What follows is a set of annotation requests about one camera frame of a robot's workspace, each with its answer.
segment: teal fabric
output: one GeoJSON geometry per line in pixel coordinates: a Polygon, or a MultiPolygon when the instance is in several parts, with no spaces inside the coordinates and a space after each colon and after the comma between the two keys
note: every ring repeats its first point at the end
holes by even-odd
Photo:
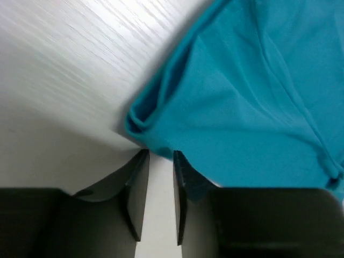
{"type": "Polygon", "coordinates": [[[217,0],[145,87],[128,133],[227,187],[344,184],[344,1],[217,0]]]}

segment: black plastic part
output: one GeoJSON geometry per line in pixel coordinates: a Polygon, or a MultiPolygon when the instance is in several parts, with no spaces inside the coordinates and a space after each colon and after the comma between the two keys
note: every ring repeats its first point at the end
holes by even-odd
{"type": "Polygon", "coordinates": [[[328,191],[214,188],[209,182],[202,200],[192,202],[186,187],[198,172],[180,152],[174,164],[183,258],[344,257],[343,211],[328,191]]]}
{"type": "Polygon", "coordinates": [[[75,196],[58,189],[0,189],[0,257],[134,258],[148,173],[149,151],[141,150],[75,196]],[[113,190],[108,180],[121,185],[113,190]]]}

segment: blue cloth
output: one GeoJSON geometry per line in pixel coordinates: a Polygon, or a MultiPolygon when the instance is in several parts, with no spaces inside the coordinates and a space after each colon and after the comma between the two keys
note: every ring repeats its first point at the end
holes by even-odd
{"type": "Polygon", "coordinates": [[[344,197],[344,1],[217,0],[133,103],[128,133],[227,187],[344,197]]]}

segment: folded cloth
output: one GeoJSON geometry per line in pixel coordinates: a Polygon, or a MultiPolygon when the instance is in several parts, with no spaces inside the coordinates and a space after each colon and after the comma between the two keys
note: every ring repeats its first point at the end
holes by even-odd
{"type": "Polygon", "coordinates": [[[128,133],[226,187],[344,197],[344,1],[216,0],[133,103],[128,133]]]}

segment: white wooden surface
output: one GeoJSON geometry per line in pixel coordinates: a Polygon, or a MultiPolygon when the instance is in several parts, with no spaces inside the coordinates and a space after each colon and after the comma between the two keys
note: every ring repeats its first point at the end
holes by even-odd
{"type": "MultiPolygon", "coordinates": [[[[130,159],[124,114],[206,1],[1,0],[0,187],[73,193],[130,159]]],[[[137,257],[180,257],[172,164],[152,162],[137,257]]]]}

